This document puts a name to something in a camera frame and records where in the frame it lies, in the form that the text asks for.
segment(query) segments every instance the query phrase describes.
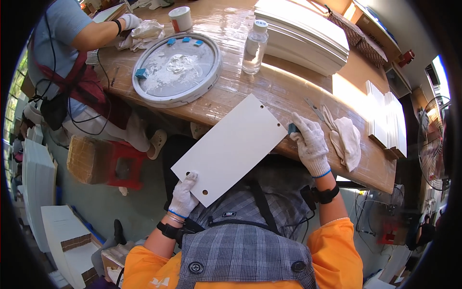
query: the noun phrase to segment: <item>orange sleeve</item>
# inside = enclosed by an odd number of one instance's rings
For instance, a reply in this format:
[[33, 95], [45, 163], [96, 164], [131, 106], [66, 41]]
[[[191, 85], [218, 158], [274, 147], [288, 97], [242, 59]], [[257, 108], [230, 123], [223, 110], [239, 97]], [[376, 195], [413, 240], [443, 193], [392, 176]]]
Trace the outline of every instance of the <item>orange sleeve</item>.
[[363, 262], [354, 247], [349, 218], [327, 223], [314, 231], [307, 246], [320, 289], [357, 289], [363, 285]]
[[169, 259], [154, 254], [143, 246], [136, 246], [125, 259], [123, 288], [146, 288]]

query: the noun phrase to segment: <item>red stool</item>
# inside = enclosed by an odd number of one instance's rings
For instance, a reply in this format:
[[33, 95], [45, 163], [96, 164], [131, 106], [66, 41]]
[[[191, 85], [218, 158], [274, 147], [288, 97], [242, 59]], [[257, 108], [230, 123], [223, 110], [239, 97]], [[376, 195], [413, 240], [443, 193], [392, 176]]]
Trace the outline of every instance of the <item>red stool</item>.
[[[132, 147], [125, 141], [109, 141], [113, 145], [112, 156], [109, 162], [109, 176], [107, 185], [116, 187], [126, 187], [131, 189], [139, 190], [143, 187], [143, 183], [140, 182], [140, 171], [141, 165], [144, 159], [147, 159], [147, 154], [140, 152], [139, 150]], [[129, 169], [128, 179], [119, 179], [116, 176], [117, 161], [119, 158], [133, 159]]]

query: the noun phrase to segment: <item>light blue shirt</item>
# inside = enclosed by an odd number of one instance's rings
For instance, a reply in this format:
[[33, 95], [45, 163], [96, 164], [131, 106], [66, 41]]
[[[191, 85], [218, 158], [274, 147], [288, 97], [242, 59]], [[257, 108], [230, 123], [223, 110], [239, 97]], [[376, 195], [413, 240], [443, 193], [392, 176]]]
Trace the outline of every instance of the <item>light blue shirt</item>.
[[[77, 34], [85, 28], [92, 19], [80, 9], [80, 4], [76, 0], [56, 0], [46, 11], [48, 24], [50, 27], [53, 48], [56, 55], [56, 73], [65, 78], [72, 69], [79, 52], [71, 46], [72, 41]], [[28, 72], [32, 84], [37, 88], [37, 94], [42, 95], [48, 86], [48, 81], [42, 81], [45, 78], [42, 72], [35, 65], [32, 58], [32, 51], [28, 46], [27, 63]], [[42, 17], [36, 27], [34, 39], [34, 57], [42, 65], [53, 70], [54, 60], [51, 49], [48, 27], [45, 17]], [[47, 93], [44, 95], [52, 99], [58, 93], [59, 87], [52, 83]], [[70, 99], [69, 110], [72, 117], [75, 118], [82, 113], [87, 106], [73, 98]], [[65, 121], [70, 120], [69, 113]]]

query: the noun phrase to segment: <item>vest button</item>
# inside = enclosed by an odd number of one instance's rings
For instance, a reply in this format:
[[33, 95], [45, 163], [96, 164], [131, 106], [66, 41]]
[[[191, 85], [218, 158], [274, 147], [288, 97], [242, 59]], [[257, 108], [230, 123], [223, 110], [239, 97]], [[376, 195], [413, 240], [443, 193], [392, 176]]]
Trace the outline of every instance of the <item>vest button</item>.
[[292, 264], [292, 271], [294, 272], [302, 272], [306, 269], [306, 264], [303, 261], [297, 261]]

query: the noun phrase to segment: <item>window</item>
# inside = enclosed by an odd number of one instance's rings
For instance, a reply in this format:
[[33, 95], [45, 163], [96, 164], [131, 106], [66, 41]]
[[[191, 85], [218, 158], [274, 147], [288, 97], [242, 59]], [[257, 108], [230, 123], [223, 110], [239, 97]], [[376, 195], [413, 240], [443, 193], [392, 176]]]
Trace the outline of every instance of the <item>window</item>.
[[[16, 71], [13, 75], [13, 80], [11, 81], [10, 86], [10, 93], [8, 95], [8, 101], [6, 106], [6, 113], [5, 113], [5, 129], [3, 131], [3, 139], [10, 143], [10, 132], [15, 121], [15, 110], [16, 105], [18, 104], [18, 98], [21, 94], [21, 85], [23, 84], [24, 78], [27, 74], [27, 48], [24, 48], [24, 53], [20, 61], [18, 62], [18, 66], [16, 67]], [[5, 165], [5, 175], [6, 175], [6, 182], [8, 184], [8, 188], [11, 189], [11, 173], [10, 173], [10, 161], [9, 161], [9, 149], [6, 148], [3, 152], [4, 156], [4, 165]]]
[[439, 79], [439, 84], [434, 86], [435, 94], [436, 96], [441, 95], [450, 99], [451, 96], [449, 95], [448, 80], [446, 78], [443, 63], [441, 62], [441, 57], [438, 55], [435, 59], [433, 59], [432, 63], [435, 68], [435, 74]]

